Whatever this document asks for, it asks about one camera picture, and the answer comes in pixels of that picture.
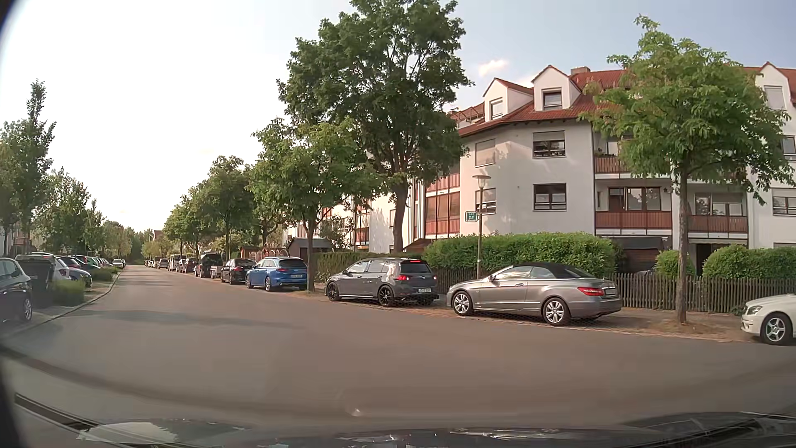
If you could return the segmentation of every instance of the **car window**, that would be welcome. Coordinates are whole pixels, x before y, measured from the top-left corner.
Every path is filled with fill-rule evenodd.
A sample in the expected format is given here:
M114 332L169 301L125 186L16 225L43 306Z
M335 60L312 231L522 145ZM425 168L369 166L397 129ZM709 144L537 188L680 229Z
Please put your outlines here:
M347 270L350 273L363 273L367 267L368 267L367 261L357 261L356 263L352 264Z
M373 260L368 265L368 272L370 273L383 273L387 272L387 262L383 260Z
M495 280L525 280L529 278L532 266L515 266L495 276Z
M533 280L545 280L549 278L556 278L556 276L550 272L550 269L535 266L531 271L531 278Z

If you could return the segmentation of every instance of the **door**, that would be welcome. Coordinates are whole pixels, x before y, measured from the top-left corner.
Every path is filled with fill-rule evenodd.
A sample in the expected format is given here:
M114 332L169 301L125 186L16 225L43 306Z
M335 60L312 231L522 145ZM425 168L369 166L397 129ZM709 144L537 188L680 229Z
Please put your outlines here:
M363 296L362 276L368 268L368 261L357 261L345 270L345 274L340 277L338 290L342 296Z
M531 266L515 266L497 273L487 287L481 289L479 308L522 310L525 307L525 288L531 269Z

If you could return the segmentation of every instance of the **green bush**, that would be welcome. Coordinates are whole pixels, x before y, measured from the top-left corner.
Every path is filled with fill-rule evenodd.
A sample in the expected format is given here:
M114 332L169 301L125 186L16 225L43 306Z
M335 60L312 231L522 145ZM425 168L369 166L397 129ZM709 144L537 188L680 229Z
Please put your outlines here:
M677 274L680 272L680 252L677 250L664 250L659 253L655 259L655 271L669 278L677 278ZM697 274L691 257L688 257L685 273L688 275Z
M419 253L323 252L315 254L315 281L326 281L355 262L373 257L420 258Z
M85 283L80 280L56 280L50 291L55 305L77 306L85 301Z
M796 248L747 249L722 247L704 262L702 275L710 278L796 278Z
M109 268L94 269L91 271L92 279L95 281L111 281L113 280L113 271Z
M432 268L475 268L478 237L444 238L426 247ZM616 270L616 252L607 238L584 232L490 235L482 240L482 268L493 272L531 261L566 263L603 277Z

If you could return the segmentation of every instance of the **gray hatchback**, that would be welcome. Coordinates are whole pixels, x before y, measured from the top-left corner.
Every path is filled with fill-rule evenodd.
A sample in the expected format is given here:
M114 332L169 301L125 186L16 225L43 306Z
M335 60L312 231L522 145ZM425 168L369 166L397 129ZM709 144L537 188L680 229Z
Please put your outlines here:
M326 281L326 296L376 299L382 306L397 301L431 305L437 300L437 276L423 260L411 258L367 258L357 261Z

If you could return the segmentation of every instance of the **street lamp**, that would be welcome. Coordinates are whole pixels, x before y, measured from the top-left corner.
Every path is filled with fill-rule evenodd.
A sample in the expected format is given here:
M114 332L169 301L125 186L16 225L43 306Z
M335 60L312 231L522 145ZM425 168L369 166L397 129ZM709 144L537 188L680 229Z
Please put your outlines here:
M489 175L473 175L473 179L478 180L478 191L480 191L478 204L478 256L475 260L475 276L481 278L481 234L484 230L484 187L486 181L492 179Z

